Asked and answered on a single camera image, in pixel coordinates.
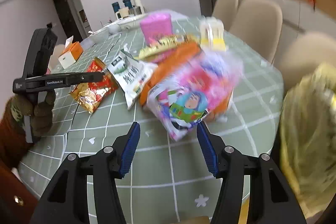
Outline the left brown gloved hand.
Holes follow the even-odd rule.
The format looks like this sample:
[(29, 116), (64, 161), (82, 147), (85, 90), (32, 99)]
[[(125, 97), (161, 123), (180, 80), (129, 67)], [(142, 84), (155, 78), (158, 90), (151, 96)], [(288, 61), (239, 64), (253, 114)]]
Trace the left brown gloved hand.
[(55, 91), (49, 90), (44, 101), (33, 105), (24, 96), (18, 94), (13, 96), (9, 110), (11, 124), (21, 132), (26, 132), (30, 128), (34, 137), (41, 137), (48, 133), (52, 127), (52, 109), (55, 98)]

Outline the left orange sleeve forearm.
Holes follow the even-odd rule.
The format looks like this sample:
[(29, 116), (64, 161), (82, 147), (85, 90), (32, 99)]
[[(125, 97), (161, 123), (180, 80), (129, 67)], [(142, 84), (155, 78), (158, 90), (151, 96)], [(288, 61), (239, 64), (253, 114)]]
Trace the left orange sleeve forearm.
[(22, 128), (23, 116), (33, 113), (23, 96), (13, 96), (1, 120), (1, 223), (29, 223), (37, 199), (12, 173), (31, 148)]

